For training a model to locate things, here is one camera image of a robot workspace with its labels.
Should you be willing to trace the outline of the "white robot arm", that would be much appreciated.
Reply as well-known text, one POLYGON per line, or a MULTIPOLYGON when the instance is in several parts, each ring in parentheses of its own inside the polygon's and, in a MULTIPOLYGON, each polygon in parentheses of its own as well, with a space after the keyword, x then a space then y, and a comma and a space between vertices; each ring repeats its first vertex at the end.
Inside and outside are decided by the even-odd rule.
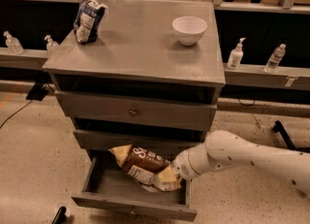
POLYGON ((224 130, 209 132, 203 143, 179 153, 172 161, 181 178, 192 179, 233 165, 250 166, 310 194, 310 154, 254 144, 224 130))

